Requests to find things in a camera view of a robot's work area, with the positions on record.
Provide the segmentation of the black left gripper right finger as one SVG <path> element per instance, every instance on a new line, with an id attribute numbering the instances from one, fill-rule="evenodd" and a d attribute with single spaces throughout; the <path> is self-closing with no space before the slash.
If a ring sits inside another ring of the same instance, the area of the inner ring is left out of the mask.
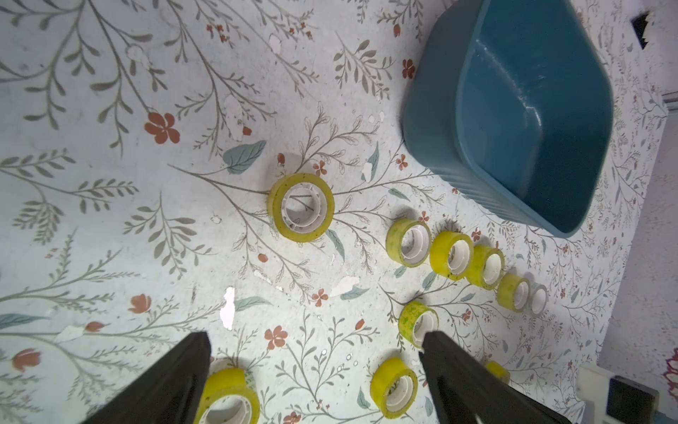
<path id="1" fill-rule="evenodd" d="M 492 375 L 441 331 L 428 332 L 420 361 L 441 423 L 567 423 Z"/>

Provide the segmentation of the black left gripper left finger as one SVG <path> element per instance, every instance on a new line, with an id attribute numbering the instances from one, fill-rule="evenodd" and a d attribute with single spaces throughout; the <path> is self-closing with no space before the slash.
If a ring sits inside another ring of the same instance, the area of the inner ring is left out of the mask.
<path id="1" fill-rule="evenodd" d="M 206 332 L 193 332 L 86 423 L 192 423 L 210 366 Z"/>

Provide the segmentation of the clear transparent tape roll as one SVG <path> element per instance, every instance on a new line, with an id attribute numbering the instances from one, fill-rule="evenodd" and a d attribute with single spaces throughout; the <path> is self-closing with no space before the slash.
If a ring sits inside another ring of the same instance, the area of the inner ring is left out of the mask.
<path id="1" fill-rule="evenodd" d="M 541 316 L 548 302 L 548 291 L 543 284 L 531 283 L 529 305 L 527 312 L 530 316 Z"/>

